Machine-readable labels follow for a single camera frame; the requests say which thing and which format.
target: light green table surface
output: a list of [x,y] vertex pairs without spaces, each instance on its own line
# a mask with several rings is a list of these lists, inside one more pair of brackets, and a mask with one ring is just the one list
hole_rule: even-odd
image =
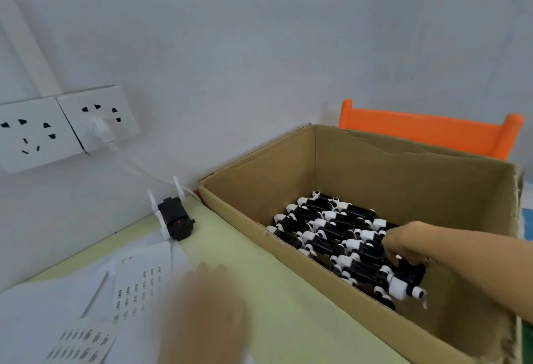
[[[250,313],[250,351],[258,364],[407,363],[215,212],[191,197],[184,206],[196,224],[181,246],[193,265],[224,264],[235,275]],[[157,230],[156,217],[146,217],[32,280],[71,274]]]

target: sticker sheet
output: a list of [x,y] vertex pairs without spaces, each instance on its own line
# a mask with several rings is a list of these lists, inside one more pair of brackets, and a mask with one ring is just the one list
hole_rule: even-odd
[[117,261],[113,322],[133,320],[150,311],[172,279],[170,243],[125,254]]
[[112,322],[82,319],[66,329],[50,350],[45,364],[100,364],[118,334]]

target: power outlet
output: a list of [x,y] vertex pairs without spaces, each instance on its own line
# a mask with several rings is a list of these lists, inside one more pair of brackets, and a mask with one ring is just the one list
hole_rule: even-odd
[[121,86],[68,93],[58,97],[57,101],[87,152],[104,146],[101,140],[89,132],[89,121],[92,118],[99,117],[105,120],[118,140],[140,133]]
[[0,165],[21,172],[83,149],[55,98],[0,105]]

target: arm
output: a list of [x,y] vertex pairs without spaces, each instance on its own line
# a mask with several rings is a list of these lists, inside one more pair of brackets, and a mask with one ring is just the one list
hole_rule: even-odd
[[389,230],[383,246],[394,264],[396,254],[412,264],[434,260],[533,321],[533,242],[411,222]]

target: outlet panel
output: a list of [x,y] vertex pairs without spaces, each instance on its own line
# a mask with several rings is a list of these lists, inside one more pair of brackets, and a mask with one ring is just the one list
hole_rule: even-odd
[[0,165],[8,173],[83,153],[53,97],[0,105]]
[[57,101],[87,152],[105,146],[89,132],[91,118],[103,118],[111,126],[118,140],[128,139],[140,133],[121,86],[68,93],[59,96]]

